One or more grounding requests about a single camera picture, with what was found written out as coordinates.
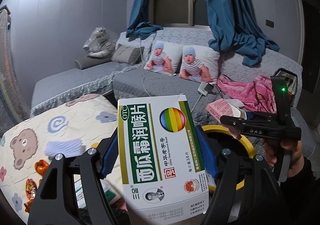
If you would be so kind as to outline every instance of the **human hand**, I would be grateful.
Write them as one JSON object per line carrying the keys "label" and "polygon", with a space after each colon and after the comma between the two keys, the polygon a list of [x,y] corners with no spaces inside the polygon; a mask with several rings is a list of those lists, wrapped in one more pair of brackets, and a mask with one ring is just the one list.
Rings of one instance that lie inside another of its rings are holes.
{"label": "human hand", "polygon": [[[277,162],[275,149],[269,145],[268,141],[263,139],[264,150],[267,156],[267,163],[273,167]],[[302,155],[302,142],[296,140],[282,140],[281,147],[284,150],[292,151],[288,177],[297,175],[303,168],[304,158]]]}

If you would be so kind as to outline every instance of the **baby photo pillow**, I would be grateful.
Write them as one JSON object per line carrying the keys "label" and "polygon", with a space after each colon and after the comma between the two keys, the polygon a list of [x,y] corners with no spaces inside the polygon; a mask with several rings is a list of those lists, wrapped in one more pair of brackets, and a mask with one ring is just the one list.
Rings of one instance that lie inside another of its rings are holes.
{"label": "baby photo pillow", "polygon": [[220,54],[210,47],[186,45],[183,47],[180,78],[217,84]]}
{"label": "baby photo pillow", "polygon": [[181,61],[183,45],[156,41],[144,69],[166,75],[174,75]]}

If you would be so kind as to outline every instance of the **metal screw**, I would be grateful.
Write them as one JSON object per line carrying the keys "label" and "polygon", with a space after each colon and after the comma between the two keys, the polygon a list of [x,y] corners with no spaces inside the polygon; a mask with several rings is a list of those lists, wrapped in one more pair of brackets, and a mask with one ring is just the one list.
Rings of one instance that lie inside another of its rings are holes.
{"label": "metal screw", "polygon": [[230,151],[230,149],[228,149],[228,148],[224,148],[224,149],[222,149],[222,153],[223,153],[225,156],[228,156],[229,154],[231,154],[231,151]]}
{"label": "metal screw", "polygon": [[54,158],[59,161],[63,158],[63,154],[57,154]]}
{"label": "metal screw", "polygon": [[90,155],[94,155],[96,152],[97,152],[97,150],[95,148],[90,148],[88,150],[88,154],[90,154]]}
{"label": "metal screw", "polygon": [[263,156],[262,155],[256,155],[256,160],[257,161],[262,161],[263,160]]}

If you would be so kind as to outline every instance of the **sofa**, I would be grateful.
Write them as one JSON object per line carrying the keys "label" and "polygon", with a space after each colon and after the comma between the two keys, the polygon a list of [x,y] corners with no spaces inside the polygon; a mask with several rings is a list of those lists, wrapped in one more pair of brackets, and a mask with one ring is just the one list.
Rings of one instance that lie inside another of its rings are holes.
{"label": "sofa", "polygon": [[[33,93],[31,116],[39,115],[46,110],[57,107],[65,102],[89,94],[108,94],[113,92],[116,99],[164,96],[184,93],[187,96],[190,108],[193,108],[199,98],[197,91],[199,83],[179,78],[154,73],[143,69],[148,60],[150,51],[157,40],[184,44],[208,45],[208,40],[213,39],[212,32],[203,29],[191,28],[164,28],[150,35],[145,40],[126,38],[126,33],[120,34],[116,48],[121,45],[130,47],[145,47],[142,63],[130,66],[124,63],[108,62],[91,67],[86,70],[72,69],[39,81]],[[220,56],[220,72],[229,76],[234,81],[250,82],[258,75],[273,75],[279,68],[285,68],[297,74],[298,89],[292,102],[292,119],[302,129],[303,153],[310,157],[315,148],[312,135],[308,126],[296,109],[302,90],[302,66],[292,59],[266,49],[262,62],[257,67],[242,65],[243,57],[233,52]],[[218,90],[202,97],[196,104],[192,117],[196,124],[218,124],[217,121],[205,110],[208,103],[220,99]],[[257,153],[264,155],[262,143],[257,138],[249,138]]]}

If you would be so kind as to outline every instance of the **pink blanket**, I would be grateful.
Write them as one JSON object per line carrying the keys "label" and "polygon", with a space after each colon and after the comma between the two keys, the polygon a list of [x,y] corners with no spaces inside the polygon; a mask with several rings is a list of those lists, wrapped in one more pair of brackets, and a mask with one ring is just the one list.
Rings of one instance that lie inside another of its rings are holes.
{"label": "pink blanket", "polygon": [[232,82],[220,75],[217,85],[230,98],[242,101],[250,111],[276,113],[276,101],[269,77],[258,75],[253,82],[246,83]]}

